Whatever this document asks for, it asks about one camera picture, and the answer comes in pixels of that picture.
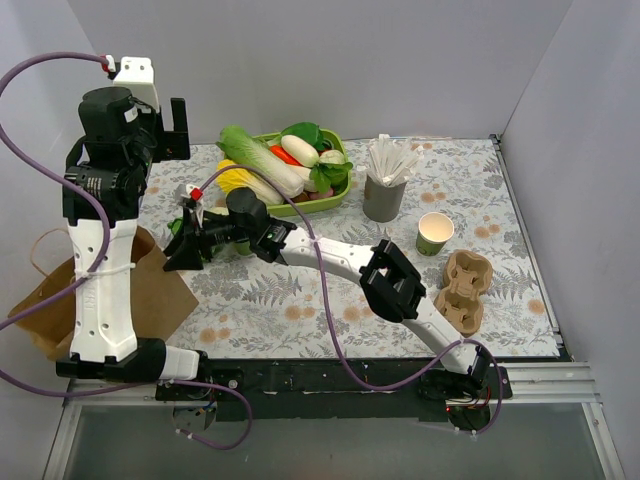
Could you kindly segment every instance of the green tray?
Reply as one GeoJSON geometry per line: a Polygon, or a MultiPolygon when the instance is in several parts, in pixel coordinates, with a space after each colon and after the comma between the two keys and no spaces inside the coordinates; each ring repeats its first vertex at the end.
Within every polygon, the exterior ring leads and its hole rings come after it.
{"type": "MultiPolygon", "coordinates": [[[[342,140],[340,139],[338,134],[332,132],[331,130],[325,130],[324,128],[321,128],[320,130],[322,131],[322,135],[324,135],[324,138],[331,141],[331,143],[333,144],[333,148],[342,152],[345,161],[349,161],[349,158],[347,157],[347,151],[345,150],[344,145],[342,144],[342,140]]],[[[254,138],[267,142],[272,138],[275,138],[277,135],[278,133],[267,133],[265,135],[258,135],[254,138]]],[[[347,187],[338,195],[334,195],[330,198],[323,198],[321,200],[310,200],[308,202],[296,203],[296,206],[300,208],[300,210],[302,210],[304,213],[315,213],[321,212],[322,210],[329,210],[330,208],[335,208],[340,205],[344,196],[349,193],[349,190],[351,190],[351,172],[349,172],[347,187]]],[[[267,210],[274,217],[291,217],[293,215],[297,215],[296,211],[288,203],[285,203],[284,205],[271,205],[267,207],[267,210]]]]}

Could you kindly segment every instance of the floral tablecloth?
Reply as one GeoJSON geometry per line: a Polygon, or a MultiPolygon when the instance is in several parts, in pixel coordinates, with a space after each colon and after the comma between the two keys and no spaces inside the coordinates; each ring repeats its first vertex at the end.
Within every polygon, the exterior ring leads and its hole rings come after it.
{"type": "MultiPolygon", "coordinates": [[[[362,212],[364,172],[353,172],[353,187],[340,207],[311,215],[325,237],[372,245],[391,238],[422,274],[434,299],[450,253],[473,250],[494,268],[491,289],[482,296],[484,320],[474,338],[496,356],[558,355],[504,177],[489,140],[420,140],[426,149],[415,179],[407,184],[398,217],[385,224],[362,212]],[[449,215],[456,234],[435,257],[415,250],[416,225],[426,212],[449,215]]],[[[368,140],[345,142],[350,161],[367,161],[368,140]]],[[[189,161],[153,167],[140,224],[160,246],[168,242],[167,222],[181,215],[173,201],[180,183],[200,185],[222,159],[216,146],[192,147],[189,161]]],[[[209,207],[224,205],[216,185],[206,193],[209,207]]],[[[335,352],[322,307],[319,274],[310,269],[265,264],[241,257],[231,246],[202,271],[181,272],[200,305],[169,339],[170,345],[205,350],[213,358],[331,357],[335,352]]],[[[329,276],[332,312],[350,357],[422,357],[431,352],[408,329],[377,318],[360,287],[329,276]]]]}

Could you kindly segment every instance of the carrot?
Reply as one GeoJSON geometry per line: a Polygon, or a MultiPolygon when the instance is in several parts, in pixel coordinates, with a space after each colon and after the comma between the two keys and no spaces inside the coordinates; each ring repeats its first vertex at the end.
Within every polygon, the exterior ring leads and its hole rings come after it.
{"type": "Polygon", "coordinates": [[[273,145],[272,147],[269,147],[269,150],[271,150],[271,153],[273,153],[276,157],[278,157],[287,165],[295,165],[296,167],[302,166],[300,162],[298,162],[295,158],[289,155],[285,151],[285,149],[282,148],[280,145],[273,145]]]}

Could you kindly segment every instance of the gray wall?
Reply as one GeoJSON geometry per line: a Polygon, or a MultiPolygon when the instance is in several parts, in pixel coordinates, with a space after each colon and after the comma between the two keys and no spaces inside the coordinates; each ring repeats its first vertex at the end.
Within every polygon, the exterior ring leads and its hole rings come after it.
{"type": "Polygon", "coordinates": [[[565,339],[640,476],[640,1],[576,0],[504,136],[565,339]]]}
{"type": "MultiPolygon", "coordinates": [[[[90,52],[91,46],[65,0],[0,0],[0,71],[50,50],[90,52]]],[[[106,84],[97,65],[55,62],[20,75],[0,101],[0,119],[28,153],[61,173],[69,146],[80,134],[76,109],[82,94],[106,84]]],[[[6,314],[41,281],[29,250],[46,230],[62,226],[60,187],[42,178],[0,146],[0,311],[6,314]]],[[[60,234],[46,240],[37,258],[45,270],[70,255],[60,234]]],[[[33,385],[64,390],[53,363],[17,327],[0,334],[0,366],[33,385]]],[[[61,401],[38,397],[0,381],[2,478],[39,478],[62,413],[61,401]]]]}
{"type": "Polygon", "coordinates": [[[502,132],[571,0],[69,0],[98,52],[153,59],[195,142],[312,120],[344,138],[502,132]]]}

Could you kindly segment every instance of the patterned table surface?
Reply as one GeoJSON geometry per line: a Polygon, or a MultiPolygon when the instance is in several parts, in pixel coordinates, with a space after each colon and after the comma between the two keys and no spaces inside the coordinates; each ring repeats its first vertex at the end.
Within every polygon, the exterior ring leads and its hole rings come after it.
{"type": "MultiPolygon", "coordinates": [[[[407,184],[400,214],[378,224],[362,212],[365,173],[354,170],[353,187],[340,207],[311,215],[314,230],[345,242],[372,245],[391,238],[421,273],[428,296],[442,287],[449,254],[465,248],[493,264],[491,289],[481,297],[484,319],[474,338],[496,356],[556,356],[558,350],[538,281],[489,140],[420,140],[425,157],[407,184]],[[415,250],[418,219],[427,212],[449,215],[455,236],[435,257],[415,250]]],[[[345,142],[349,159],[364,165],[368,140],[345,142]]],[[[173,191],[200,185],[222,159],[213,145],[192,147],[190,161],[156,164],[140,224],[164,247],[166,224],[181,215],[173,191]]],[[[209,207],[224,205],[212,185],[209,207]]],[[[200,305],[169,339],[170,345],[205,350],[213,358],[335,358],[322,307],[319,274],[310,269],[267,265],[241,257],[231,246],[202,271],[181,272],[200,305]]],[[[377,318],[359,286],[329,276],[339,339],[350,357],[424,357],[431,352],[406,328],[377,318]]]]}

